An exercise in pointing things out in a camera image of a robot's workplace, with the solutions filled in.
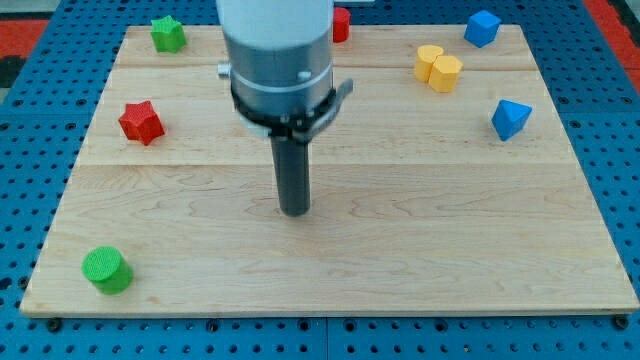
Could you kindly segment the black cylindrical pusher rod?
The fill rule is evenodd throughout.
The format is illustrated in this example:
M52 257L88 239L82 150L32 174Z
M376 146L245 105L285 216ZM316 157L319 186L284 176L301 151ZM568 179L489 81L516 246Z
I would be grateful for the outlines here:
M280 209L290 217L310 208L308 145L287 138L271 139Z

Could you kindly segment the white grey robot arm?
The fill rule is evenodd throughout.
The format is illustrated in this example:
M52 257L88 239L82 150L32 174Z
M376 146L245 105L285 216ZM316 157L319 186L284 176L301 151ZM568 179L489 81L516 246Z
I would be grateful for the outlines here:
M271 141L279 205L310 208L309 143L338 115L352 80L333 83L331 0L217 0L230 82L245 126Z

